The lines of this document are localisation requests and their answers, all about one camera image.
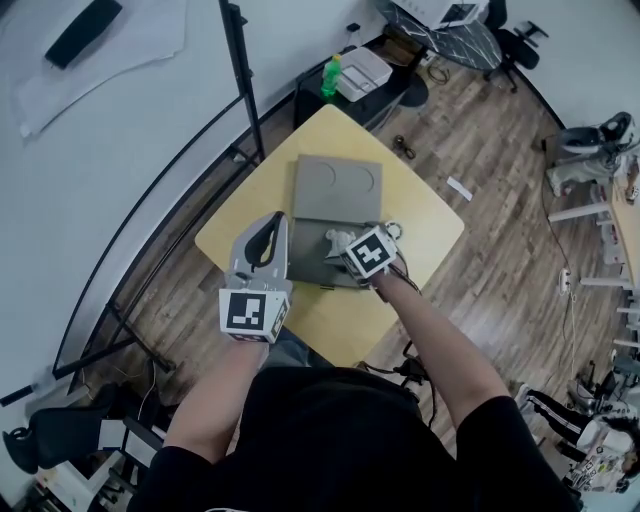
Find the plastic bottle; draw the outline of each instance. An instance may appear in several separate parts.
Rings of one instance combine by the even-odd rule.
[[[322,81],[322,87],[320,90],[327,98],[333,96],[338,88],[338,78],[340,78],[340,73],[342,73],[340,58],[340,55],[334,55],[331,62],[329,62],[327,67],[324,69],[324,74],[322,75],[324,80]]]

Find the wooden table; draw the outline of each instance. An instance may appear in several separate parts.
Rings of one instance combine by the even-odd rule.
[[[296,130],[225,201],[196,236],[196,245],[221,269],[229,267],[235,238],[276,210],[291,215],[298,156],[323,155],[380,162],[381,220],[404,230],[398,245],[411,278],[423,287],[462,234],[462,220],[380,141],[331,105]],[[363,360],[396,321],[371,291],[323,290],[295,282],[285,326],[336,366]]]
[[[608,213],[614,224],[625,259],[625,276],[619,278],[583,277],[580,284],[588,286],[622,286],[640,288],[640,201],[631,206],[625,199],[627,177],[617,178],[608,188],[607,201],[579,206],[549,215],[549,221],[574,219],[597,213]]]

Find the small tool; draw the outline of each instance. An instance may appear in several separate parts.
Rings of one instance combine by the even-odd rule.
[[[255,221],[233,243],[220,289],[220,330],[238,341],[275,343],[291,307],[289,223],[283,212]]]
[[[407,145],[402,135],[396,135],[393,139],[393,149],[403,151],[409,160],[413,160],[416,157],[416,152]]]

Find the office chair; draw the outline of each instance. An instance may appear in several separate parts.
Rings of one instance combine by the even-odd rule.
[[[11,460],[26,473],[33,475],[38,468],[51,469],[100,450],[116,449],[126,457],[123,473],[129,480],[133,464],[139,465],[126,451],[130,433],[154,451],[159,450],[162,440],[151,432],[151,428],[157,425],[166,432],[176,409],[177,405],[160,403],[155,386],[149,391],[143,408],[142,398],[130,383],[111,383],[100,389],[89,406],[40,409],[31,415],[27,428],[3,432],[2,437]],[[122,421],[122,439],[116,436],[114,446],[101,448],[101,430],[103,422],[108,420]]]
[[[515,29],[514,34],[502,28],[506,22],[506,0],[490,0],[488,16],[484,24],[495,36],[500,45],[503,55],[500,69],[502,69],[511,82],[511,92],[515,94],[518,92],[518,85],[513,79],[511,72],[516,69],[516,63],[526,69],[534,69],[538,65],[538,62],[540,62],[540,56],[533,49],[537,48],[538,44],[531,39],[531,36],[540,33],[545,37],[549,37],[549,34],[531,21],[527,22],[529,28],[525,32]],[[484,75],[485,80],[489,81],[494,72],[495,71],[486,73]]]

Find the person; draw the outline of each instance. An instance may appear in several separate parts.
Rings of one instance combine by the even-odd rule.
[[[551,429],[575,445],[578,450],[589,453],[596,445],[606,448],[619,459],[624,480],[640,474],[640,428],[638,410],[625,402],[607,402],[601,413],[582,414],[567,409],[550,396],[522,384],[516,395],[521,411],[527,407],[547,420]],[[620,482],[618,488],[625,488]]]
[[[409,391],[355,368],[259,371],[265,346],[233,342],[180,404],[129,512],[578,510],[481,351],[407,280],[371,280],[447,406],[457,459]]]

